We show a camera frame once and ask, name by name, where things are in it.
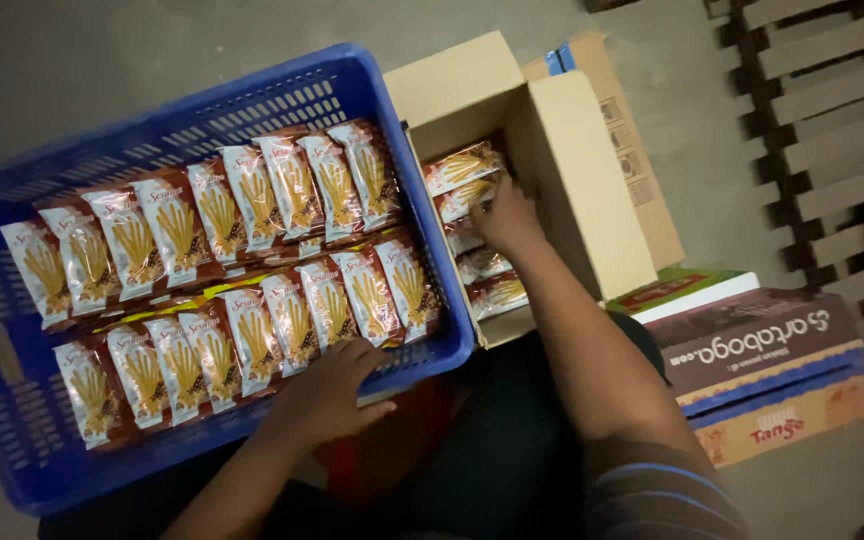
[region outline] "striped sleeve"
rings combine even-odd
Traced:
[[[749,538],[714,470],[684,452],[608,441],[587,450],[586,462],[590,538]]]

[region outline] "wooden pallet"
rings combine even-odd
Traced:
[[[755,170],[774,183],[774,225],[792,229],[790,270],[864,314],[864,3],[730,4],[723,43]]]

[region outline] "concrete floor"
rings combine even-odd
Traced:
[[[362,43],[388,70],[498,29],[525,63],[597,29],[686,263],[752,270],[771,287],[802,284],[778,259],[787,230],[766,226],[726,84],[731,60],[715,48],[701,0],[642,0],[595,15],[576,0],[60,4],[0,0],[0,162],[332,43]],[[864,522],[864,424],[723,477],[756,537],[850,537]],[[34,535],[35,521],[0,493],[0,538]]]

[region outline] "hand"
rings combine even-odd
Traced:
[[[304,454],[324,442],[364,431],[396,410],[392,401],[363,408],[356,404],[356,389],[385,355],[365,338],[336,343],[273,398],[271,410],[249,440],[282,441]]]
[[[534,248],[546,243],[546,234],[536,216],[536,203],[522,193],[512,178],[503,175],[491,207],[473,204],[472,219],[487,244],[515,263]]]

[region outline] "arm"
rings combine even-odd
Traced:
[[[474,217],[486,242],[522,279],[580,439],[660,443],[708,464],[662,377],[546,241],[535,203],[506,179],[491,208],[474,208]]]
[[[254,538],[282,486],[320,444],[366,429],[396,405],[356,406],[356,388],[385,358],[366,339],[334,345],[282,390],[255,434],[182,511],[167,539]]]

